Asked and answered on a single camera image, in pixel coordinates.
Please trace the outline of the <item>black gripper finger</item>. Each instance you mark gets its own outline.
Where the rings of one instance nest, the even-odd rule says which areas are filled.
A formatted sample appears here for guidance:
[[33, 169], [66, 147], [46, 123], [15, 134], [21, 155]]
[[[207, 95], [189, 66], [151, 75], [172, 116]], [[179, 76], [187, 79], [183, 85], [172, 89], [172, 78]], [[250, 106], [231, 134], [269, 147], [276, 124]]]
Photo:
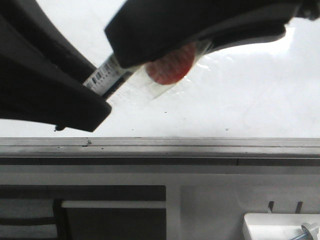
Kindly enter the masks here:
[[36, 1], [1, 1], [2, 119], [93, 132], [112, 110], [84, 85], [94, 71]]
[[155, 61], [188, 43], [214, 50], [276, 41], [298, 0], [128, 0], [105, 28], [123, 68]]

